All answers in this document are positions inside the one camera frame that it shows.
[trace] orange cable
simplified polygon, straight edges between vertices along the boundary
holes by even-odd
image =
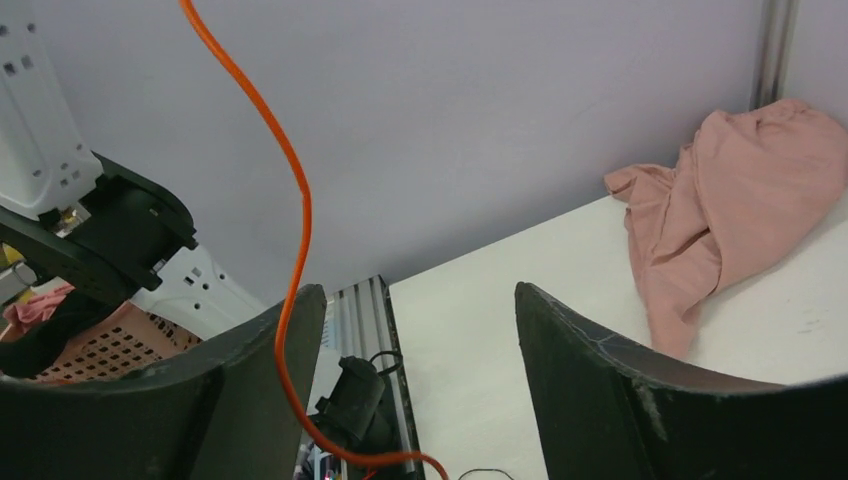
[[[280,312],[280,322],[277,325],[277,336],[274,339],[274,357],[277,365],[277,372],[280,375],[280,382],[283,384],[286,399],[288,399],[289,405],[297,417],[297,420],[301,425],[303,425],[303,429],[306,430],[306,433],[312,437],[315,443],[322,450],[342,458],[353,465],[378,468],[389,465],[397,465],[408,460],[421,460],[429,463],[433,468],[435,468],[442,477],[442,480],[450,480],[445,468],[435,458],[422,452],[397,452],[383,453],[379,455],[360,455],[348,452],[324,436],[306,415],[306,409],[303,408],[303,404],[300,403],[300,399],[297,397],[294,385],[292,385],[291,377],[289,376],[288,367],[286,366],[285,340],[286,331],[289,326],[289,319],[294,306],[294,299],[297,295],[297,287],[300,284],[300,278],[303,275],[303,267],[306,264],[306,256],[309,253],[309,241],[312,236],[312,194],[309,191],[309,182],[306,180],[306,175],[303,172],[303,167],[300,165],[300,160],[297,158],[294,147],[292,147],[291,142],[289,142],[289,139],[286,137],[285,131],[283,131],[283,127],[281,127],[280,123],[277,122],[277,119],[265,103],[265,100],[259,94],[259,91],[256,90],[256,87],[253,86],[244,72],[242,72],[241,68],[239,68],[227,52],[224,51],[218,41],[215,40],[215,37],[212,36],[209,29],[206,28],[206,25],[203,23],[203,20],[200,19],[200,15],[197,13],[197,10],[195,10],[194,5],[192,5],[191,0],[180,0],[180,6],[182,7],[189,23],[191,23],[191,26],[194,28],[194,31],[197,32],[197,35],[201,40],[203,40],[203,43],[206,44],[209,51],[215,55],[215,58],[217,58],[221,65],[227,70],[227,72],[229,72],[236,83],[239,84],[241,89],[244,90],[244,93],[247,94],[250,101],[253,102],[256,110],[262,116],[262,119],[265,120],[265,124],[268,125],[268,128],[271,130],[274,138],[277,139],[277,143],[280,144],[280,148],[282,148],[283,153],[288,159],[292,173],[294,174],[295,180],[297,180],[297,186],[300,188],[300,192],[303,195],[303,230],[300,239],[300,248],[297,252],[297,261],[295,262],[294,271],[292,272],[289,289],[283,302],[283,309]]]

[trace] white robot arm segment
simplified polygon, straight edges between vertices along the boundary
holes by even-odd
[[[0,206],[32,220],[71,207],[103,173],[36,29],[28,1],[0,2]]]

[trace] black cable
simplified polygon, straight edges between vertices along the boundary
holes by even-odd
[[[501,474],[505,475],[506,478],[508,478],[509,480],[515,480],[514,478],[512,478],[512,475],[506,473],[506,470],[501,470],[500,468],[472,468],[471,470],[460,475],[457,480],[462,480],[467,475],[470,475],[472,473],[482,473],[482,472],[501,473]]]
[[[389,375],[391,373],[395,373],[396,371],[400,370],[400,367],[403,366],[403,355],[401,355],[401,353],[398,352],[397,350],[383,350],[382,352],[377,352],[377,353],[375,353],[374,355],[371,356],[371,360],[368,360],[368,362],[374,363],[374,360],[377,360],[378,358],[382,357],[383,355],[391,355],[391,356],[395,357],[395,359],[397,361],[391,367],[388,367],[385,370],[380,370],[379,372],[377,372],[377,375],[384,376],[384,375]]]

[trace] pink cloth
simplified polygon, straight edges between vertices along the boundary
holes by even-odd
[[[64,285],[50,293],[36,295],[27,303],[9,305],[3,312],[3,317],[11,325],[26,333],[32,327],[47,321],[73,289],[72,285]]]
[[[654,349],[684,358],[710,294],[775,265],[846,187],[848,132],[798,100],[712,113],[677,167],[606,175]]]

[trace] metal pole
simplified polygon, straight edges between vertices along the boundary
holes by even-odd
[[[751,110],[776,101],[783,93],[797,13],[798,0],[763,0]]]

